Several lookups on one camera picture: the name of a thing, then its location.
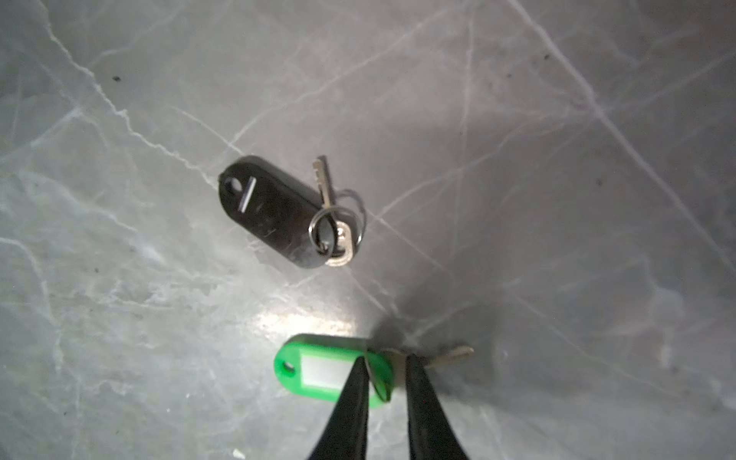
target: gray marble floor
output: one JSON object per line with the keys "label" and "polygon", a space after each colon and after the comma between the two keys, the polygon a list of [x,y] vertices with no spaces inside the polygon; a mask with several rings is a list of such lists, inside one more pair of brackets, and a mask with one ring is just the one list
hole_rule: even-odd
{"label": "gray marble floor", "polygon": [[[296,333],[432,373],[474,459],[736,458],[736,33],[693,0],[0,3],[0,458],[303,459]],[[345,269],[217,174],[326,155]],[[369,457],[406,459],[406,402]]]}

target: black key tag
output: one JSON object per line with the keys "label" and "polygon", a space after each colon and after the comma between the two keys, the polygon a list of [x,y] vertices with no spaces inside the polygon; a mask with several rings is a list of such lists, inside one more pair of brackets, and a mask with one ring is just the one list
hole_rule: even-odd
{"label": "black key tag", "polygon": [[309,238],[309,222],[321,208],[319,194],[261,158],[228,166],[219,177],[219,196],[232,220],[295,265],[323,266],[335,247],[336,230],[328,219],[318,229],[328,253],[319,254]]}

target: silver key ring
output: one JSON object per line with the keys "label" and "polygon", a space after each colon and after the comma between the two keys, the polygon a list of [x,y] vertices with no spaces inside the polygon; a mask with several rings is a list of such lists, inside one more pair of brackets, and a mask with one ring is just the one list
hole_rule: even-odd
{"label": "silver key ring", "polygon": [[322,208],[318,210],[314,216],[312,217],[312,220],[309,222],[309,228],[307,229],[307,232],[309,233],[309,239],[312,241],[312,244],[314,247],[316,247],[317,252],[320,254],[325,254],[326,252],[323,250],[322,246],[319,244],[319,240],[317,239],[316,232],[314,229],[316,226],[327,216],[337,217],[337,213],[343,213],[351,216],[353,219],[355,219],[355,223],[361,224],[360,230],[358,231],[358,237],[355,240],[355,248],[358,249],[358,246],[360,246],[361,241],[363,240],[363,219],[361,219],[358,214],[350,209],[346,208],[345,206],[330,206],[329,208]]}

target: green keychain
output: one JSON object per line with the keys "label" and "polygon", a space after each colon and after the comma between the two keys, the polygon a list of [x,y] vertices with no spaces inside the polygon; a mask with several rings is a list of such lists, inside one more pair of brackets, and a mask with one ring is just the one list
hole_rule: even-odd
{"label": "green keychain", "polygon": [[299,335],[276,353],[274,372],[284,388],[294,394],[337,401],[355,360],[364,356],[371,377],[369,407],[391,400],[394,373],[383,356],[367,351],[364,341],[342,337]]}

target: green key tag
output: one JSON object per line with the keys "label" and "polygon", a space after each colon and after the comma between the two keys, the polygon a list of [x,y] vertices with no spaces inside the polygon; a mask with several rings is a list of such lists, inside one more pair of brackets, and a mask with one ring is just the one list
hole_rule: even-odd
{"label": "green key tag", "polygon": [[388,403],[394,374],[388,360],[377,353],[287,342],[276,353],[274,372],[283,387],[294,394],[335,402],[359,356],[365,356],[371,376],[369,407]]}

